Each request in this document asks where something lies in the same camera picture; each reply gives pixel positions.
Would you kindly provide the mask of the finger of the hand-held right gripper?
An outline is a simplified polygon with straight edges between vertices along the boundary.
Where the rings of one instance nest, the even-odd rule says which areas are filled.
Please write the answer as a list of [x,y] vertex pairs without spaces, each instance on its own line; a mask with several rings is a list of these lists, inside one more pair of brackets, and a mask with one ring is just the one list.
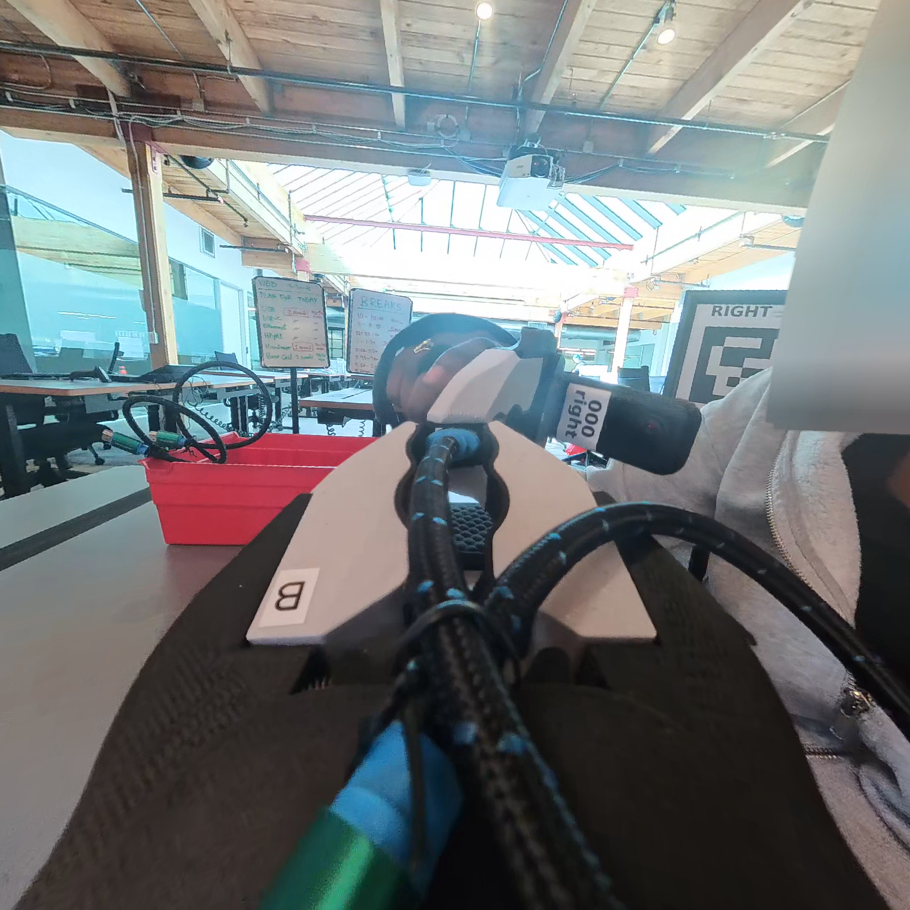
[[427,422],[437,427],[501,422],[544,441],[544,411],[564,368],[560,351],[526,356],[517,347],[487,349],[448,382],[429,407]]

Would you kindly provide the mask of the wooden office desk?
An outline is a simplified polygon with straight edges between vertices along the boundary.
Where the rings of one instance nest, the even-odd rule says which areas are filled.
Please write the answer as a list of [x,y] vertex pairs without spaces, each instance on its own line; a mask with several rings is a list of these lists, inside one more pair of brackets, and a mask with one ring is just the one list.
[[[290,371],[257,370],[271,395],[275,415],[272,431],[292,430]],[[349,373],[336,370],[301,371],[300,400],[317,394],[338,391],[358,381]],[[238,370],[215,369],[196,374],[184,385],[183,404],[197,410],[219,428],[231,429],[249,437],[257,432],[265,416],[265,406],[254,381]],[[300,427],[303,418],[300,413]]]
[[336,436],[337,429],[343,428],[350,421],[358,424],[360,437],[379,438],[382,435],[371,391],[347,388],[317,394],[301,399],[299,411],[314,418],[330,437]]
[[100,444],[108,423],[131,397],[172,391],[176,383],[2,378],[1,475],[7,498],[34,485],[27,465],[53,459],[61,472],[67,456]]

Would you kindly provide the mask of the person's right hand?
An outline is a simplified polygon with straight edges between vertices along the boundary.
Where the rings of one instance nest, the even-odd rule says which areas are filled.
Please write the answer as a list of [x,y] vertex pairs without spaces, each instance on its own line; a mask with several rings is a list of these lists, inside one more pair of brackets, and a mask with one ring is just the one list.
[[438,333],[396,355],[386,393],[397,415],[423,423],[454,376],[487,349],[500,347],[478,331]]

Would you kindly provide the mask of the red plastic bin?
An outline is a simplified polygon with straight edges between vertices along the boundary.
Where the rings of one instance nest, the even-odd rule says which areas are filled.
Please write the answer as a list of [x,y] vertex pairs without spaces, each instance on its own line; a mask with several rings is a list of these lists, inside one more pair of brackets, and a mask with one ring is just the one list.
[[215,464],[143,459],[152,502],[169,545],[239,546],[250,542],[301,494],[375,438],[267,433],[230,449]]

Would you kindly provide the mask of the white ceiling projector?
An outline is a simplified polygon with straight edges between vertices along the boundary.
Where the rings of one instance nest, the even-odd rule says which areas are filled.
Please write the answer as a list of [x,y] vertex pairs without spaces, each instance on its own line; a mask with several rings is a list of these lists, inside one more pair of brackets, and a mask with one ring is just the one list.
[[512,149],[500,175],[496,204],[500,208],[542,211],[563,193],[565,167],[541,146]]

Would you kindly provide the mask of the person's torso in grey hoodie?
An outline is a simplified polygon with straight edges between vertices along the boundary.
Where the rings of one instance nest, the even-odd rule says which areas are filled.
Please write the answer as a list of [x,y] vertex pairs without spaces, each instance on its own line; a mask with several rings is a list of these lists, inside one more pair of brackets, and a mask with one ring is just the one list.
[[[771,370],[701,410],[684,467],[617,461],[587,482],[721,522],[788,565],[909,680],[908,435],[785,430],[766,419]],[[890,908],[909,907],[909,746],[810,631],[717,558],[708,590],[755,640],[830,813]]]

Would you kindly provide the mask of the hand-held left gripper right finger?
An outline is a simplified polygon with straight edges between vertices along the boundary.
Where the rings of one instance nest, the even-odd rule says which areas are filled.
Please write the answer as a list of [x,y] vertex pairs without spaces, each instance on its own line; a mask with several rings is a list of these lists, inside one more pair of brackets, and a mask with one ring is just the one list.
[[[584,475],[503,423],[491,423],[498,445],[495,475],[508,494],[494,531],[492,566],[500,575],[548,531],[595,507]],[[620,552],[609,543],[582,559],[542,604],[529,644],[653,643],[654,625]]]

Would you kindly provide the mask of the red ceiling pipe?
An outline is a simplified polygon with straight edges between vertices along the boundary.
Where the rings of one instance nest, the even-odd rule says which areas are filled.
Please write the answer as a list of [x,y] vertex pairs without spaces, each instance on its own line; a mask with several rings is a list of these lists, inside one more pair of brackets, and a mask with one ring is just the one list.
[[350,228],[369,228],[388,231],[409,231],[421,234],[437,234],[449,237],[472,237],[476,239],[490,239],[502,241],[520,241],[538,245],[551,246],[576,246],[618,252],[631,252],[634,246],[611,242],[604,239],[585,239],[579,237],[557,237],[541,234],[514,233],[509,231],[492,231],[482,228],[462,228],[454,226],[435,226],[424,223],[408,223],[396,221],[380,221],[375,219],[338,218],[325,215],[305,215],[305,222],[309,224],[324,224]]

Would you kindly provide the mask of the wooden support post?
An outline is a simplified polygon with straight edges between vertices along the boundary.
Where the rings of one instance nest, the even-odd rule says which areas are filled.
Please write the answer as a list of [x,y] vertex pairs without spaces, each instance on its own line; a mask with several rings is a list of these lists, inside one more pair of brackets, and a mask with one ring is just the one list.
[[176,321],[165,234],[163,158],[147,143],[127,140],[136,218],[143,307],[153,369],[176,365]]

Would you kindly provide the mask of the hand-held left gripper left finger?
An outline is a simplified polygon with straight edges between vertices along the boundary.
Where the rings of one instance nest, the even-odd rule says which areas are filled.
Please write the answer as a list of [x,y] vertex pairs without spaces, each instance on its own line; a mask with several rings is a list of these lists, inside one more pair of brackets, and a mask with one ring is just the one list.
[[317,484],[247,630],[250,644],[386,647],[401,630],[408,534],[396,496],[416,429],[405,422]]

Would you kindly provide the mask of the whiteboard on stand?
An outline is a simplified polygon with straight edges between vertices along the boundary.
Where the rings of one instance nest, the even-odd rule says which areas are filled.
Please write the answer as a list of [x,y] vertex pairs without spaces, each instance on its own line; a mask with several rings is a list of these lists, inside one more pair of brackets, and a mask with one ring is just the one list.
[[410,325],[410,298],[387,292],[353,289],[349,293],[346,327],[347,372],[373,376],[393,337]]
[[265,276],[252,287],[259,361],[265,370],[290,371],[292,432],[299,434],[299,373],[331,365],[324,290],[317,282]]

